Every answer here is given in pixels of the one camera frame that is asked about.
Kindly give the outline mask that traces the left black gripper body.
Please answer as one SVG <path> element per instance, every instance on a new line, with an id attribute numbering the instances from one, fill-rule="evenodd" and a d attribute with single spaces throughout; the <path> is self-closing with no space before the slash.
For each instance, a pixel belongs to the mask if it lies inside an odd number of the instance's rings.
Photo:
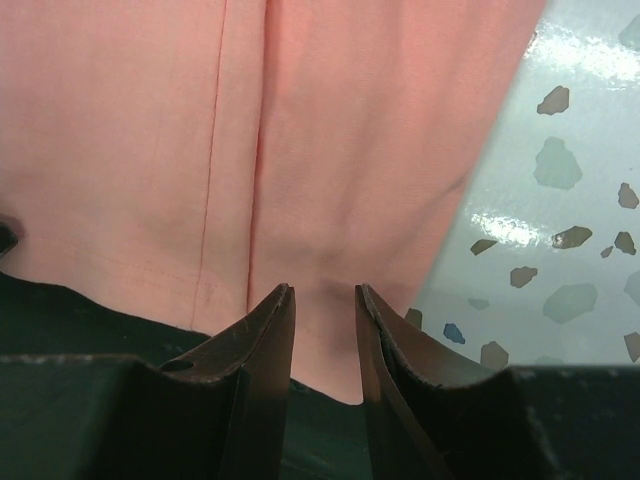
<path id="1" fill-rule="evenodd" d="M 0 217 L 0 257 L 4 257 L 19 243 L 19 222 L 7 215 Z"/>

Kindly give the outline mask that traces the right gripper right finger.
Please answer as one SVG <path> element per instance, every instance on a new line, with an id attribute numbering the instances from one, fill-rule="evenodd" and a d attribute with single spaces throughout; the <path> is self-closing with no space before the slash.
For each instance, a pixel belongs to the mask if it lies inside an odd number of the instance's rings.
<path id="1" fill-rule="evenodd" d="M 494 372 L 396 313 L 369 285 L 355 287 L 357 345 L 375 479 L 455 479 L 434 441 L 448 417 L 442 395 Z"/>

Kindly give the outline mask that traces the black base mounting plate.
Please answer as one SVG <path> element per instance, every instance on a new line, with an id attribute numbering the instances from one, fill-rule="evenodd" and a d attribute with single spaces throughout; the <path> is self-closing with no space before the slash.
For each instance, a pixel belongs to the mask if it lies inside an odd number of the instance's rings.
<path id="1" fill-rule="evenodd" d="M 104 308 L 64 287 L 1 277 L 1 352 L 125 353 L 160 365 L 208 340 Z M 291 381 L 280 476 L 369 479 L 364 411 Z"/>

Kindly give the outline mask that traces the salmon pink t shirt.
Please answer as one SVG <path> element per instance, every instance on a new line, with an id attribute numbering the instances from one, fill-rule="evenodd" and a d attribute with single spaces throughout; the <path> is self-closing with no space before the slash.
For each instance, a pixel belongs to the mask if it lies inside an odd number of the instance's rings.
<path id="1" fill-rule="evenodd" d="M 409 307 L 540 1 L 5 1 L 11 276 L 215 334 L 296 291 L 292 376 L 362 399 L 354 288 Z"/>

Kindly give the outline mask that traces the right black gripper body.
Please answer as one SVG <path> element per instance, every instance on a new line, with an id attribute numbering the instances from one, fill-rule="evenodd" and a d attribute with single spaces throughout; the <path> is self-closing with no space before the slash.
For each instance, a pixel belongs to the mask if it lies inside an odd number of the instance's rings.
<path id="1" fill-rule="evenodd" d="M 5 479 L 207 479 L 188 387 L 131 357 L 1 361 Z M 635 479 L 636 368 L 511 368 L 442 395 L 455 479 Z"/>

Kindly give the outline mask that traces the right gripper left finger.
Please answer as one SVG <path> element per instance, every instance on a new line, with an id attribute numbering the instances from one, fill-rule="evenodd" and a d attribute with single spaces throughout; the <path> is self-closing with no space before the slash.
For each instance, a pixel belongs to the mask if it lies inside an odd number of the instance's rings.
<path id="1" fill-rule="evenodd" d="M 272 290 L 249 314 L 161 365 L 188 387 L 188 439 L 207 479 L 276 479 L 287 417 L 295 291 Z"/>

